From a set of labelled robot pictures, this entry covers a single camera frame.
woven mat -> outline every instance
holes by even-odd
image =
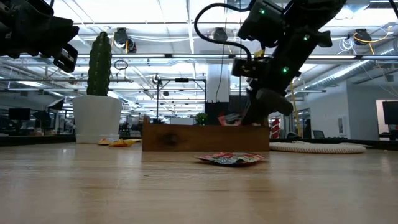
[[[282,152],[304,152],[304,153],[324,153],[324,154],[354,154],[364,153],[365,146],[357,144],[312,144],[307,142],[269,143],[270,150]]]

computer monitor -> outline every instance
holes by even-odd
[[[8,119],[15,121],[28,121],[30,120],[29,108],[9,108]]]
[[[383,102],[384,123],[398,125],[398,101]]]

small plant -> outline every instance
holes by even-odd
[[[198,125],[204,125],[207,123],[207,114],[205,113],[198,113],[195,116],[195,121],[197,122]]]
[[[88,68],[87,95],[107,96],[111,76],[112,46],[106,32],[93,42]]]

wooden box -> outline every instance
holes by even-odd
[[[264,152],[268,128],[144,123],[142,151]]]

white pot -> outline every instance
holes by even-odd
[[[108,96],[81,96],[72,102],[76,143],[96,144],[102,138],[119,139],[120,100]]]

